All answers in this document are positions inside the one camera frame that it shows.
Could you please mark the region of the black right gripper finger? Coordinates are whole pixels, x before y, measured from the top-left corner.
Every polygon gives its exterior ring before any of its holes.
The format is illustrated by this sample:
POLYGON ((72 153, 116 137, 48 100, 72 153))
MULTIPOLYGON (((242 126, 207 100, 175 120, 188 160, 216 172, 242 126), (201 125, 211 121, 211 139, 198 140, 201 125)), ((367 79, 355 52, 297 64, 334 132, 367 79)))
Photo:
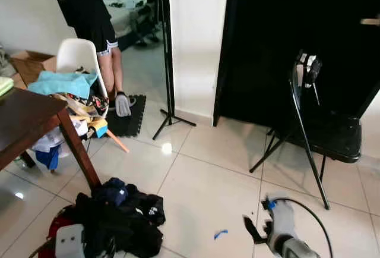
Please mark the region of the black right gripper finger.
POLYGON ((247 215, 243 216, 243 223, 245 226, 245 229, 249 233, 249 235, 252 237, 254 242, 262 242, 262 236, 260 236, 258 229, 255 226, 255 223, 253 220, 250 219, 247 215))

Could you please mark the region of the black clothes pile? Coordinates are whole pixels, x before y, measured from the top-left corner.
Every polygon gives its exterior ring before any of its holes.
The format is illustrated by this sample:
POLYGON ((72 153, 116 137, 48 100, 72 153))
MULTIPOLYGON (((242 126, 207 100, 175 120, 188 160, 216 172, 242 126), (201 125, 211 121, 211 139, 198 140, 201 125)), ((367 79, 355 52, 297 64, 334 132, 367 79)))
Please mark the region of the black clothes pile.
POLYGON ((122 251, 154 258, 162 249, 164 199, 141 192, 135 184, 112 177, 89 196, 79 193, 67 213, 84 227, 85 258, 111 258, 122 251))

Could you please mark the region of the orange stick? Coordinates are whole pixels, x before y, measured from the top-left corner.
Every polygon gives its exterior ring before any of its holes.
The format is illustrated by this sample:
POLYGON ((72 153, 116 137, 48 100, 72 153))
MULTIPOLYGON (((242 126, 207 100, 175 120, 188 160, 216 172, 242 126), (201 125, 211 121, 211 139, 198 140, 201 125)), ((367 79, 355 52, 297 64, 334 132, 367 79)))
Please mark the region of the orange stick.
POLYGON ((111 139, 111 141, 114 142, 114 144, 117 144, 117 146, 121 147, 121 149, 125 153, 128 154, 130 152, 128 147, 125 146, 125 144, 123 144, 123 142, 119 139, 119 137, 115 136, 110 130, 106 130, 106 135, 111 139))

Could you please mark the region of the black foam floor mat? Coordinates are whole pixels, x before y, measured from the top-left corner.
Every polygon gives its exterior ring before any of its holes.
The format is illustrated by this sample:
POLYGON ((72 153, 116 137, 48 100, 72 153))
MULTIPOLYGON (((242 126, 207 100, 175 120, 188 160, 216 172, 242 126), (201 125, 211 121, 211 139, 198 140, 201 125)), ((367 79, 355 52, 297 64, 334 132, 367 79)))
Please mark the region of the black foam floor mat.
POLYGON ((129 98, 134 103, 130 117, 118 117, 116 108, 109 108, 106 112, 109 131, 115 136, 136 137, 141 132, 147 98, 145 95, 130 95, 129 98))

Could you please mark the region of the white and black object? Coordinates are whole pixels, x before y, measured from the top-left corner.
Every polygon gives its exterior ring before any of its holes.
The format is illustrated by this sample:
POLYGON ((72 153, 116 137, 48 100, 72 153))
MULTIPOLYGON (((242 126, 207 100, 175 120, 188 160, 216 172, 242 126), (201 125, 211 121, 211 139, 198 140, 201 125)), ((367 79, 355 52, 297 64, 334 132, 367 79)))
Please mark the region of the white and black object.
POLYGON ((321 71, 321 60, 316 54, 300 51, 296 58, 296 78, 299 86, 312 89, 321 71))

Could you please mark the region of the black tripod stand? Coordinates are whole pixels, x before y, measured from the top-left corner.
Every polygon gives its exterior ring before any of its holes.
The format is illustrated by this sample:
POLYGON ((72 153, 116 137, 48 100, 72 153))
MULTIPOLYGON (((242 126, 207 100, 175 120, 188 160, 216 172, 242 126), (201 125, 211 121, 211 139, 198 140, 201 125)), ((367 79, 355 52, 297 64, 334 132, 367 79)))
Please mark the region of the black tripod stand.
POLYGON ((169 19, 169 0, 157 0, 157 13, 161 24, 161 32, 163 33, 163 58, 166 88, 166 108, 160 109, 160 113, 164 116, 159 128, 152 136, 153 140, 162 133, 165 127, 170 127, 175 123, 186 123, 190 127, 196 127, 194 122, 182 119, 175 114, 175 95, 173 84, 173 54, 172 54, 172 38, 171 24, 169 19))

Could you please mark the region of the colourful clothes pile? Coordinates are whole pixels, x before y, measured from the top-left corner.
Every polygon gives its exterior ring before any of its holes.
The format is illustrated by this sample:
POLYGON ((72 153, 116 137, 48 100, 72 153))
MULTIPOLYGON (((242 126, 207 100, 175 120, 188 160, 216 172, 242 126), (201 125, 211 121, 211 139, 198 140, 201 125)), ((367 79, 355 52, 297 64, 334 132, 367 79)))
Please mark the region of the colourful clothes pile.
POLYGON ((108 100, 101 97, 90 95, 88 98, 83 98, 71 94, 53 94, 50 97, 67 103, 69 117, 81 140, 92 139, 87 136, 88 122, 95 117, 106 119, 108 100))

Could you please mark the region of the blue cloth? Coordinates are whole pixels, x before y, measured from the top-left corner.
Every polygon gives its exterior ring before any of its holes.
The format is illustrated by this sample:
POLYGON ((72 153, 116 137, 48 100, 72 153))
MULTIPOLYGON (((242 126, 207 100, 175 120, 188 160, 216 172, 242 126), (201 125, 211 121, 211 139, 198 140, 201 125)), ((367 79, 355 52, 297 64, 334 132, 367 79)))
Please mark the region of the blue cloth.
POLYGON ((35 158, 42 165, 45 165, 48 170, 54 171, 59 168, 59 154, 61 145, 50 147, 48 152, 34 150, 35 158))

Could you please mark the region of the white cloth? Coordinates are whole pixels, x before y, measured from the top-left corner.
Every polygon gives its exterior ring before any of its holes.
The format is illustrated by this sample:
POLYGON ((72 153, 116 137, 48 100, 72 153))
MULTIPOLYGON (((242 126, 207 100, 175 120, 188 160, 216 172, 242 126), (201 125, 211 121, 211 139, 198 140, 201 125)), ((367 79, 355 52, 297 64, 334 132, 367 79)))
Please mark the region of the white cloth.
POLYGON ((59 127, 55 127, 50 132, 41 136, 30 149, 37 152, 49 153, 54 147, 61 148, 59 154, 62 156, 71 154, 71 149, 68 147, 65 137, 59 127))

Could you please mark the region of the teal cloth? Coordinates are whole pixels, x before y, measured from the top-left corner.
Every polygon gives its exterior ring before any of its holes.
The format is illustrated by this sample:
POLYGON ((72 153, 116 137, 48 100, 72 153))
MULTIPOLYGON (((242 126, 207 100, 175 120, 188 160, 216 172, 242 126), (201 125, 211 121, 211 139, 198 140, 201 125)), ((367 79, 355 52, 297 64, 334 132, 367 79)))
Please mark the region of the teal cloth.
POLYGON ((35 82, 27 85, 27 90, 40 95, 71 94, 88 98, 92 84, 98 76, 89 73, 53 73, 41 71, 35 82))

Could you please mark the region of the bed with light bedding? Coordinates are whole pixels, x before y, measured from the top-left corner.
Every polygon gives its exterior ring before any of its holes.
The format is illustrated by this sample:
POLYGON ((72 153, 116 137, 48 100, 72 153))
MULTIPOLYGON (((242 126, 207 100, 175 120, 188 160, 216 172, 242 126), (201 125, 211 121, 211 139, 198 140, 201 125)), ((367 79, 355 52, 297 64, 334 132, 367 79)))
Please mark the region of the bed with light bedding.
POLYGON ((147 21, 150 14, 148 0, 103 0, 109 12, 117 38, 125 37, 147 21))

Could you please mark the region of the person in black clothes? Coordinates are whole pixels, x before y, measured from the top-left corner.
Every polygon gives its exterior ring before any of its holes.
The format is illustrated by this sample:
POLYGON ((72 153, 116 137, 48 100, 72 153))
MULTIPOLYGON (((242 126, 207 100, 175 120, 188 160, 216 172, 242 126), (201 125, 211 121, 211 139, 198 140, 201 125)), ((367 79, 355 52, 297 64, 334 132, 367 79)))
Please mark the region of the person in black clothes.
POLYGON ((107 97, 118 117, 131 116, 131 99, 123 89, 122 52, 103 0, 58 0, 66 24, 80 39, 93 43, 107 97))

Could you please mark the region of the brown cardboard box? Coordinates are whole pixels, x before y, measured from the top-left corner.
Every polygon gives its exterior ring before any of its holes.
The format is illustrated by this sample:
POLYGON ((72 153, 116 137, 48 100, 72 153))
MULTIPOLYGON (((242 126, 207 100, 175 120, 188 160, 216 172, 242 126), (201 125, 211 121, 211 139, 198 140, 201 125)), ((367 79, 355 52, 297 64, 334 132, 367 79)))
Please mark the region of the brown cardboard box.
POLYGON ((43 52, 16 52, 10 62, 26 85, 35 82, 42 71, 56 71, 56 57, 43 52))

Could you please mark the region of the light green cloth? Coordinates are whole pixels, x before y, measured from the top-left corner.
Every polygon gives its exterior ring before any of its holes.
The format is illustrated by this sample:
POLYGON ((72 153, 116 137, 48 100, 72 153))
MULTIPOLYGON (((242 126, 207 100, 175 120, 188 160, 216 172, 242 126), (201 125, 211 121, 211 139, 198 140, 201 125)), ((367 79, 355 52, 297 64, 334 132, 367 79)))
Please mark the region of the light green cloth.
POLYGON ((12 78, 0 77, 0 97, 15 87, 15 81, 12 78))

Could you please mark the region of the grey cloth heap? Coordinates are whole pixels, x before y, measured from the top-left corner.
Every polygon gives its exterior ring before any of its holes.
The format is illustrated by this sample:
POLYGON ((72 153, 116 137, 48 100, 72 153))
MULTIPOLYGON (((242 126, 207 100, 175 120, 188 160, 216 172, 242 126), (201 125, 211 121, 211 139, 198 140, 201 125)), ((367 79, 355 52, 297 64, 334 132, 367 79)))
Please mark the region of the grey cloth heap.
POLYGON ((0 77, 11 78, 16 73, 16 70, 10 62, 10 55, 5 51, 0 44, 0 77))

